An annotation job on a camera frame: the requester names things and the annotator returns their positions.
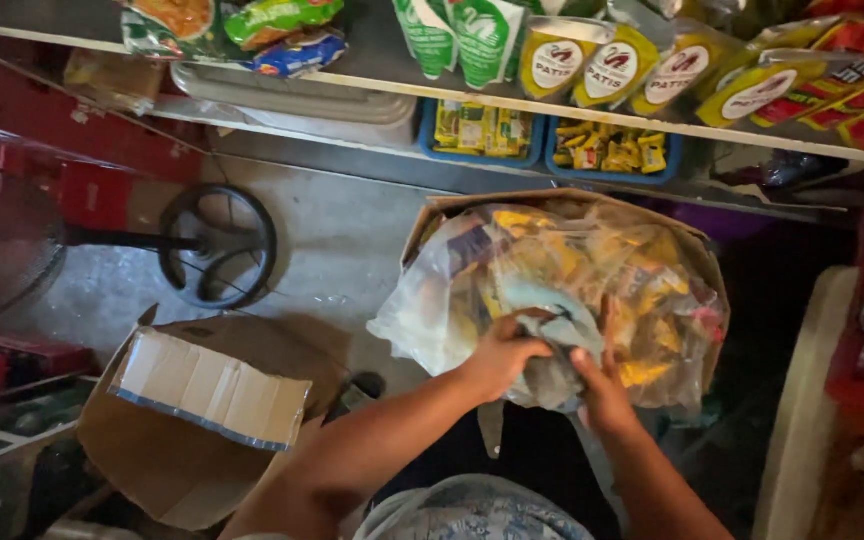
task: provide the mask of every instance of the fan stand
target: fan stand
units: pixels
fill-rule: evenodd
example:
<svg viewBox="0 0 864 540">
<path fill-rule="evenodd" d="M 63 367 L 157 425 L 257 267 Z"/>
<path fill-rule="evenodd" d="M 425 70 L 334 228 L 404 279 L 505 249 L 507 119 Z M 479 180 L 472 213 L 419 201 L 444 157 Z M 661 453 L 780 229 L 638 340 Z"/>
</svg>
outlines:
<svg viewBox="0 0 864 540">
<path fill-rule="evenodd" d="M 256 229 L 212 223 L 202 215 L 199 202 L 223 195 L 244 205 L 254 216 Z M 254 302 L 272 276 L 279 245 L 272 216 L 255 195 L 238 187 L 206 183 L 186 190 L 166 206 L 159 218 L 160 234 L 118 230 L 96 230 L 66 226 L 67 246 L 103 245 L 151 249 L 158 252 L 158 265 L 169 287 L 179 298 L 206 310 L 233 310 Z M 177 253 L 195 252 L 195 267 L 201 272 L 180 272 Z M 219 269 L 234 257 L 252 253 L 258 266 L 247 286 L 226 298 L 214 298 L 213 284 L 222 283 Z"/>
</svg>

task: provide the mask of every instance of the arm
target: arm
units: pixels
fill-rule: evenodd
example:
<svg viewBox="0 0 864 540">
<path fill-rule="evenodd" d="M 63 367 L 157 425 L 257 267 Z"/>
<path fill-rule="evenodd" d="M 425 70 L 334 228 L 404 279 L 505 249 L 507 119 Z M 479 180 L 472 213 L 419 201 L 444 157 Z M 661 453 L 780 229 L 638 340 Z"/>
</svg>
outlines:
<svg viewBox="0 0 864 540">
<path fill-rule="evenodd" d="M 618 494 L 629 512 L 630 538 L 727 540 L 732 535 L 675 470 L 629 404 L 606 330 L 602 369 L 590 354 L 572 351 L 588 386 L 585 424 L 602 440 Z"/>
<path fill-rule="evenodd" d="M 537 338 L 515 338 L 519 313 L 495 321 L 472 356 L 413 391 L 326 425 L 311 444 L 267 472 L 219 537 L 280 533 L 295 540 L 338 536 L 339 523 L 443 436 L 467 412 L 497 400 L 532 357 L 551 350 Z M 546 316 L 544 311 L 528 311 Z"/>
</svg>

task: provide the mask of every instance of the cardboard box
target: cardboard box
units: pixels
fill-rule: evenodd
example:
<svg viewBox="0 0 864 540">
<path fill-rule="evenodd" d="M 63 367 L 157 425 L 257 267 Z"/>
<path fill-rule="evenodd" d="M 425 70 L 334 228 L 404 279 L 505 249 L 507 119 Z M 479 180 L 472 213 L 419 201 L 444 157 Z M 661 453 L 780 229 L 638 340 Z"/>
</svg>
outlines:
<svg viewBox="0 0 864 540">
<path fill-rule="evenodd" d="M 294 444 L 303 419 L 334 400 L 341 363 L 268 319 L 152 326 L 154 317 L 153 308 L 139 319 L 106 367 L 78 420 L 78 440 L 151 518 L 198 531 L 231 514 L 275 455 L 229 436 Z M 116 382 L 182 417 L 111 394 Z"/>
<path fill-rule="evenodd" d="M 666 215 L 655 213 L 652 210 L 647 210 L 629 202 L 618 201 L 607 195 L 583 191 L 582 189 L 560 187 L 537 189 L 534 191 L 463 195 L 458 197 L 429 197 L 429 203 L 418 212 L 418 217 L 415 218 L 415 225 L 412 227 L 409 239 L 405 242 L 405 249 L 402 251 L 403 271 L 409 264 L 412 264 L 415 257 L 419 254 L 426 235 L 426 228 L 436 220 L 442 219 L 443 216 L 446 218 L 455 217 L 472 207 L 490 204 L 505 203 L 527 207 L 537 206 L 538 203 L 548 201 L 549 199 L 586 203 L 589 205 L 612 205 L 631 214 L 638 215 L 647 222 L 662 225 L 671 230 L 676 240 L 678 240 L 678 245 L 684 251 L 685 256 L 693 265 L 695 271 L 718 294 L 723 308 L 722 336 L 725 338 L 729 330 L 729 318 L 732 312 L 729 308 L 729 298 L 726 295 L 726 285 L 722 279 L 719 262 L 707 245 L 709 237 L 698 228 L 690 227 Z M 722 343 L 718 343 L 710 347 L 708 353 L 705 355 L 704 362 L 702 363 L 702 389 L 705 392 L 709 391 L 709 387 L 713 382 L 715 365 L 719 360 L 719 353 L 721 351 Z"/>
</svg>

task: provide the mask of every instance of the person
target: person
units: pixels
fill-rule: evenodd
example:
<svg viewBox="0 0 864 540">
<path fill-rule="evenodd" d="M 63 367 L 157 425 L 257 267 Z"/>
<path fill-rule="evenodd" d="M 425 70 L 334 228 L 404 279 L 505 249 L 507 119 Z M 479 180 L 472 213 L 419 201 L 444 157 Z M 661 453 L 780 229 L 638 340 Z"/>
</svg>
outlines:
<svg viewBox="0 0 864 540">
<path fill-rule="evenodd" d="M 618 538 L 565 415 L 507 403 L 499 457 L 486 454 L 474 411 L 500 399 L 529 359 L 552 355 L 517 334 L 522 313 L 547 315 L 499 318 L 460 367 L 323 426 L 259 480 L 220 540 L 338 538 L 340 522 L 369 501 L 354 540 Z M 570 360 L 587 385 L 582 423 L 601 440 L 628 512 L 626 537 L 731 538 L 640 423 L 605 334 L 601 368 L 585 350 Z"/>
</svg>

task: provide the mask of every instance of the fan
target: fan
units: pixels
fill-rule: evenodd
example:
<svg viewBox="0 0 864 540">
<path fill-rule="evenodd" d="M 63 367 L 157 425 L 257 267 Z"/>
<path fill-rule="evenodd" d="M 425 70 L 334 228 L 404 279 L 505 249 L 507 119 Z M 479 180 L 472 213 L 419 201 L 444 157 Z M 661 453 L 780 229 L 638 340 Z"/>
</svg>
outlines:
<svg viewBox="0 0 864 540">
<path fill-rule="evenodd" d="M 217 197 L 227 202 L 227 220 L 215 217 Z M 234 224 L 233 207 L 246 212 L 250 227 Z M 231 310 L 253 302 L 266 287 L 278 239 L 262 203 L 228 184 L 204 183 L 180 193 L 162 212 L 159 234 L 143 234 L 66 223 L 46 192 L 0 173 L 0 316 L 38 299 L 62 271 L 66 247 L 82 245 L 156 251 L 166 283 L 180 298 L 198 308 Z M 244 254 L 254 268 L 247 283 L 236 286 L 221 274 Z M 235 292 L 223 294 L 222 285 Z"/>
</svg>

